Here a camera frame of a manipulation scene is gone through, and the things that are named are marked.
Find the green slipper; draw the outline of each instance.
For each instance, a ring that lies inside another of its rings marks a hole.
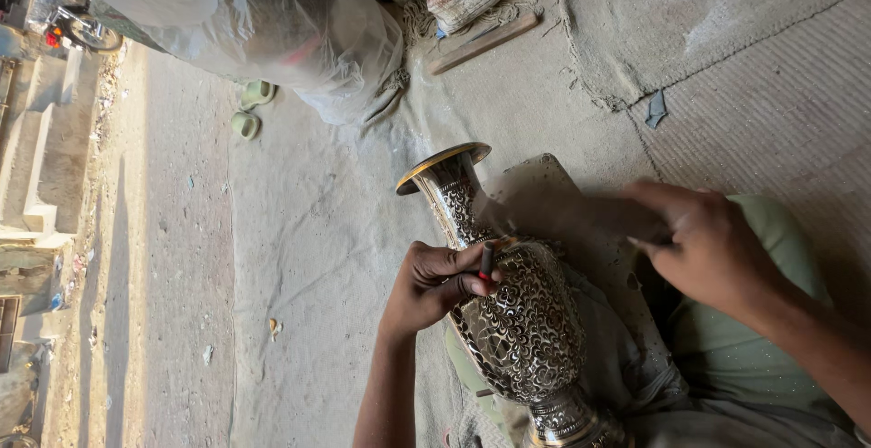
[[[242,135],[245,140],[250,140],[257,136],[260,131],[260,118],[248,113],[238,112],[230,118],[230,126],[233,131]]]
[[[243,111],[253,109],[257,104],[266,104],[275,97],[275,85],[263,81],[252,81],[242,91],[240,108]]]

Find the vase rim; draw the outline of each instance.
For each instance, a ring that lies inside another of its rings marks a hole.
[[[415,185],[415,181],[412,180],[414,176],[427,170],[433,165],[438,164],[446,158],[464,152],[471,152],[470,156],[472,157],[472,164],[477,164],[489,154],[490,146],[483,142],[460,143],[459,145],[454,145],[449,149],[445,149],[440,153],[436,153],[433,156],[423,159],[420,164],[415,165],[414,169],[406,172],[405,175],[402,176],[402,179],[399,179],[399,182],[396,183],[396,194],[405,196],[406,194],[419,192],[420,189]]]

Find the concrete floor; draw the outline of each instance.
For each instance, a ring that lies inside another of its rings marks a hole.
[[[43,445],[226,445],[234,268],[221,186],[235,85],[136,43],[121,68],[89,166],[91,231],[68,253],[95,249],[55,346]]]

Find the motorcycle wheel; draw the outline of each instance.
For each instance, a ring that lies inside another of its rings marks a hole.
[[[87,14],[78,15],[81,20],[97,22],[93,16]],[[115,53],[121,48],[124,36],[108,28],[103,27],[103,35],[96,37],[75,19],[66,19],[58,24],[64,36],[70,38],[73,44],[88,49],[93,53]]]
[[[39,448],[39,443],[37,443],[37,440],[24,434],[10,434],[8,436],[0,436],[0,446],[6,446],[6,443],[13,443],[12,446],[14,446],[15,448],[18,448],[19,446],[23,446],[24,448]]]

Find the brass vase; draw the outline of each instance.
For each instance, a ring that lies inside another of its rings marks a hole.
[[[423,192],[452,249],[498,237],[471,209],[481,189],[473,165],[489,151],[485,143],[449,148],[418,164],[396,186],[399,195]],[[485,384],[528,407],[524,446],[632,445],[614,417],[592,407],[577,384],[584,331],[550,247],[512,240],[495,262],[506,272],[499,289],[461,302],[449,313],[450,324]]]

